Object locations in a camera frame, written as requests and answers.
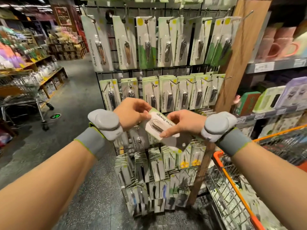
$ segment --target gray wrist band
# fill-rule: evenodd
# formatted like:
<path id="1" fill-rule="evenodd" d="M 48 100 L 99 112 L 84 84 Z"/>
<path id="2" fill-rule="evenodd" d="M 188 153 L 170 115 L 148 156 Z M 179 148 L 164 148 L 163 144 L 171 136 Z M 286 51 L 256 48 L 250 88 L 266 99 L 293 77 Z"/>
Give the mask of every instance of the gray wrist band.
<path id="1" fill-rule="evenodd" d="M 111 149 L 110 142 L 95 128 L 88 127 L 75 140 L 86 147 L 99 160 L 102 155 Z"/>
<path id="2" fill-rule="evenodd" d="M 233 156 L 241 148 L 245 147 L 252 140 L 245 136 L 238 128 L 234 128 L 223 135 L 216 145 L 223 150 L 228 156 Z"/>

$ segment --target store aisle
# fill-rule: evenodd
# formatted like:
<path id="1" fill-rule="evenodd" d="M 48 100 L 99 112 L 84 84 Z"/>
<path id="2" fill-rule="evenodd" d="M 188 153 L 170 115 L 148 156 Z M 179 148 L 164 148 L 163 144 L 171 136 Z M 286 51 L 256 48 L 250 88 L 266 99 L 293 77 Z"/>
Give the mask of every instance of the store aisle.
<path id="1" fill-rule="evenodd" d="M 21 129 L 0 158 L 0 188 L 71 142 L 87 127 L 87 114 L 103 107 L 89 57 L 60 63 L 69 82 L 51 99 L 55 109 L 44 109 L 50 129 L 41 129 L 39 116 Z M 50 120 L 55 113 L 62 116 Z M 115 152 L 105 152 L 105 158 L 92 168 L 67 213 L 53 229 L 210 229 L 211 224 L 196 209 L 132 219 L 113 172 L 115 156 Z"/>

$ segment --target green floor sticker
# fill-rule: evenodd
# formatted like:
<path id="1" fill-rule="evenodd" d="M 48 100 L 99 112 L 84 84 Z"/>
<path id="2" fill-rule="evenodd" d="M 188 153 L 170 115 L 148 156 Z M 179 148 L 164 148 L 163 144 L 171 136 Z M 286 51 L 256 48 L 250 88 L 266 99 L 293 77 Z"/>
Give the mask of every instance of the green floor sticker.
<path id="1" fill-rule="evenodd" d="M 52 116 L 50 116 L 50 119 L 57 119 L 61 116 L 61 114 L 54 114 Z"/>

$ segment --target wooden post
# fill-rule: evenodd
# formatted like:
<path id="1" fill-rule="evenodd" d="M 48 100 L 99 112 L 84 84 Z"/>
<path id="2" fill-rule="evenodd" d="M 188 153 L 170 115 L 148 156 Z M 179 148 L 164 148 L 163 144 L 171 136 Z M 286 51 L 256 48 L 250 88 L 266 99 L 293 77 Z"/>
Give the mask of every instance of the wooden post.
<path id="1" fill-rule="evenodd" d="M 216 112 L 230 111 L 230 107 L 251 57 L 271 1 L 272 0 L 238 0 L 233 16 L 244 18 L 251 11 L 253 11 L 253 13 L 241 22 L 232 45 L 232 56 L 227 67 L 221 69 L 222 72 L 226 73 L 225 78 L 231 78 L 225 80 L 223 83 L 214 108 Z M 211 161 L 212 154 L 215 151 L 214 143 L 207 143 L 206 146 L 206 154 L 199 167 L 188 200 L 188 204 L 190 205 L 193 205 L 196 201 L 202 182 L 205 180 L 205 174 Z"/>

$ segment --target shelf label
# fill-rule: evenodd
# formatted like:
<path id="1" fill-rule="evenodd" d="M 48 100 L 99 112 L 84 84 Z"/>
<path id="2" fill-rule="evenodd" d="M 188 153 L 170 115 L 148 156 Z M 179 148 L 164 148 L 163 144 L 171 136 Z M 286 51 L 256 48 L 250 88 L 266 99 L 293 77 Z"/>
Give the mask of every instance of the shelf label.
<path id="1" fill-rule="evenodd" d="M 266 72 L 274 70 L 275 61 L 255 64 L 255 73 Z"/>
<path id="2" fill-rule="evenodd" d="M 294 60 L 294 68 L 298 68 L 298 67 L 304 67 L 306 64 L 306 58 L 304 59 L 295 59 Z"/>
<path id="3" fill-rule="evenodd" d="M 283 108 L 283 109 L 279 109 L 276 112 L 276 115 L 283 115 L 284 113 L 286 113 L 287 108 Z"/>
<path id="4" fill-rule="evenodd" d="M 237 119 L 237 124 L 238 123 L 244 123 L 245 120 L 246 120 L 246 117 L 241 117 L 241 118 Z"/>
<path id="5" fill-rule="evenodd" d="M 305 110 L 305 109 L 307 109 L 307 104 L 297 106 L 296 111 Z"/>
<path id="6" fill-rule="evenodd" d="M 263 119 L 264 118 L 264 116 L 265 116 L 265 113 L 262 113 L 262 114 L 257 114 L 257 115 L 255 115 L 255 120 L 257 120 L 257 119 Z"/>

